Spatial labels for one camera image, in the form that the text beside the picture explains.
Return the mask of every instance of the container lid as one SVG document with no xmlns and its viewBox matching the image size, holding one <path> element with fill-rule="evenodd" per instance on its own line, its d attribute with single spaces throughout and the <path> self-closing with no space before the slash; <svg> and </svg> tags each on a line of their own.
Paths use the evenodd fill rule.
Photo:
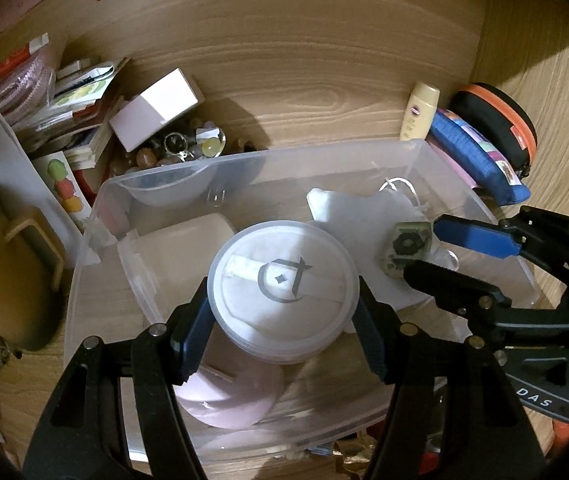
<svg viewBox="0 0 569 480">
<path fill-rule="evenodd" d="M 434 86 L 427 85 L 421 81 L 415 83 L 413 87 L 413 92 L 411 92 L 415 97 L 421 99 L 425 103 L 429 103 L 432 106 L 438 105 L 438 99 L 440 98 L 440 91 Z"/>
<path fill-rule="evenodd" d="M 281 364 L 330 345 L 353 316 L 359 293 L 350 254 L 303 222 L 265 222 L 239 232 L 209 271 L 209 302 L 227 336 Z"/>
</svg>

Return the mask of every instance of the white fabric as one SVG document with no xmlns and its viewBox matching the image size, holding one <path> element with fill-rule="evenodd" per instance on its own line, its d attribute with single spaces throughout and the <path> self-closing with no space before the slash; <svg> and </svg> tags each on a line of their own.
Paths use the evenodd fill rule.
<svg viewBox="0 0 569 480">
<path fill-rule="evenodd" d="M 307 202 L 313 224 L 332 234 L 351 253 L 376 300 L 400 310 L 429 298 L 402 278 L 386 275 L 380 266 L 396 223 L 428 221 L 404 193 L 385 189 L 371 196 L 357 196 L 314 188 L 307 194 Z M 428 261 L 456 270 L 456 261 L 437 247 L 435 235 L 433 241 Z"/>
</svg>

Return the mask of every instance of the small white box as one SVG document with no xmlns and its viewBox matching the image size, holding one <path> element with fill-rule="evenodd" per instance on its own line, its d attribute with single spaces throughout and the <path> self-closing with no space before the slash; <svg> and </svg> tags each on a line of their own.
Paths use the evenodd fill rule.
<svg viewBox="0 0 569 480">
<path fill-rule="evenodd" d="M 124 149 L 131 152 L 169 121 L 202 102 L 200 89 L 177 68 L 117 112 L 109 124 Z"/>
</svg>

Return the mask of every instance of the clear plastic tray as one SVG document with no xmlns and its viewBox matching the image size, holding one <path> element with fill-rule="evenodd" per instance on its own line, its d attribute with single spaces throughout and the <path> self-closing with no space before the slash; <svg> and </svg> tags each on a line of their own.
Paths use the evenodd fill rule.
<svg viewBox="0 0 569 480">
<path fill-rule="evenodd" d="M 443 213 L 495 222 L 464 181 L 422 140 L 359 140 L 324 146 L 231 155 L 165 166 L 107 181 L 84 234 L 69 300 L 65 363 L 82 340 L 133 338 L 148 323 L 136 303 L 117 253 L 117 241 L 135 229 L 158 229 L 219 212 L 236 231 L 268 220 L 310 221 L 306 194 L 314 187 L 361 195 L 375 193 L 385 178 L 413 183 L 426 216 Z M 515 257 L 498 260 L 455 248 L 460 272 L 495 283 L 515 306 L 539 297 L 532 274 Z M 176 258 L 188 254 L 176 254 Z M 462 340 L 466 322 L 431 301 L 399 312 L 433 336 Z M 322 354 L 284 367 L 285 391 L 273 411 L 246 430 L 209 427 L 183 412 L 200 460 L 242 460 L 303 449 L 382 420 L 392 386 L 370 373 L 356 334 L 343 333 Z M 144 460 L 133 387 L 123 381 L 130 453 Z"/>
</svg>

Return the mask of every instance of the printed logo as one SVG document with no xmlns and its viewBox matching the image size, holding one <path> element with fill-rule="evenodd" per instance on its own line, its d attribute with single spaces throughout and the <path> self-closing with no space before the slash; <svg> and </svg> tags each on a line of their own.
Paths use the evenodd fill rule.
<svg viewBox="0 0 569 480">
<path fill-rule="evenodd" d="M 540 394 L 532 394 L 531 396 L 528 396 L 529 391 L 526 388 L 520 388 L 516 394 L 518 394 L 520 397 L 525 397 L 526 400 L 539 404 L 543 408 L 550 406 L 553 402 L 551 399 L 545 399 L 544 397 L 540 399 Z"/>
<path fill-rule="evenodd" d="M 278 264 L 285 267 L 289 267 L 290 269 L 296 269 L 295 278 L 293 278 L 293 285 L 291 286 L 291 293 L 293 294 L 293 297 L 295 299 L 287 300 L 286 298 L 278 298 L 273 293 L 271 293 L 271 291 L 269 290 L 264 281 L 264 279 L 266 278 L 266 270 L 271 264 Z M 311 269 L 311 267 L 313 266 L 307 265 L 305 261 L 302 259 L 302 257 L 299 258 L 298 263 L 290 262 L 289 260 L 281 260 L 280 258 L 278 258 L 276 260 L 273 260 L 272 262 L 264 264 L 262 267 L 260 267 L 260 270 L 258 271 L 258 287 L 260 288 L 260 292 L 262 292 L 267 298 L 269 298 L 269 300 L 277 301 L 278 303 L 295 303 L 296 301 L 299 301 L 302 298 L 304 298 L 304 296 L 298 298 L 299 282 L 302 281 L 302 274 L 304 273 L 304 271 Z M 280 274 L 280 276 L 276 276 L 276 282 L 284 283 L 286 281 L 287 278 L 285 275 Z"/>
</svg>

